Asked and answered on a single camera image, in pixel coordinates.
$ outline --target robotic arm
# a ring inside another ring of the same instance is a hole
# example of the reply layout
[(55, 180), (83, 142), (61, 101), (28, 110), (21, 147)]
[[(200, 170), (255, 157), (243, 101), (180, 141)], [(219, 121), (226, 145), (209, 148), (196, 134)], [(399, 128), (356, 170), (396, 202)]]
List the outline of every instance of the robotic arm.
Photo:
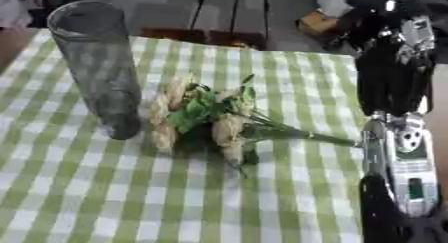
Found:
[(431, 133), (435, 38), (419, 0), (347, 0), (335, 41), (358, 53), (364, 242), (448, 242)]

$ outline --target green leaf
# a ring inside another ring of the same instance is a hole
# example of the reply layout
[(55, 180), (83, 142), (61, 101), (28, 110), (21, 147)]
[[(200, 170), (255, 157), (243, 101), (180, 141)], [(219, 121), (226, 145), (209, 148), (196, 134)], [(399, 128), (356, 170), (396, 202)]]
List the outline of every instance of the green leaf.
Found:
[(243, 89), (243, 92), (241, 94), (244, 101), (251, 101), (253, 102), (255, 100), (255, 89), (253, 87), (245, 86)]
[(242, 165), (257, 165), (259, 162), (260, 157), (255, 149), (244, 152)]
[(247, 83), (249, 83), (250, 81), (252, 81), (252, 79), (254, 78), (254, 74), (250, 74), (249, 76), (247, 76), (244, 80), (243, 80), (243, 85), (246, 85)]

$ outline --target person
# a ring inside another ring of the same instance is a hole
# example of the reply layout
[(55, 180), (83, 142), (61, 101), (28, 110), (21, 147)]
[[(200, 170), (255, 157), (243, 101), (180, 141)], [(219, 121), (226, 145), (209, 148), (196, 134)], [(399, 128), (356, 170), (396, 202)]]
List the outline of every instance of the person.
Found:
[[(43, 0), (34, 0), (41, 6)], [(20, 0), (0, 0), (0, 28), (25, 28), (32, 18)]]

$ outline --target table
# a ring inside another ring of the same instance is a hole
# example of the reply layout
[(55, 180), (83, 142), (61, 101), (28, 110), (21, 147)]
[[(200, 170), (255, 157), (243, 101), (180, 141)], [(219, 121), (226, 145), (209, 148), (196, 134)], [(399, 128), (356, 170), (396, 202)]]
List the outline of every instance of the table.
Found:
[[(175, 74), (225, 89), (254, 73), (257, 107), (357, 139), (352, 58), (133, 38), (140, 114)], [(359, 149), (265, 141), (242, 178), (206, 153), (157, 153), (149, 126), (108, 139), (47, 30), (0, 78), (1, 242), (361, 242)]]

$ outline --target floor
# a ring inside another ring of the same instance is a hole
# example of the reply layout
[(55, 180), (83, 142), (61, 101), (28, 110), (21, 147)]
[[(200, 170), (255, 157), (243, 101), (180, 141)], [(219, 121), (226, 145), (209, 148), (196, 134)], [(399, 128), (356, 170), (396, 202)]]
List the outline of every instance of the floor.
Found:
[[(112, 0), (121, 7), (132, 34), (142, 27), (189, 27), (198, 0)], [(234, 0), (205, 0), (195, 28), (228, 30)], [(320, 45), (295, 29), (294, 21), (316, 9), (315, 0), (270, 0), (269, 50), (323, 52)], [(240, 0), (235, 30), (264, 32), (263, 0)]]

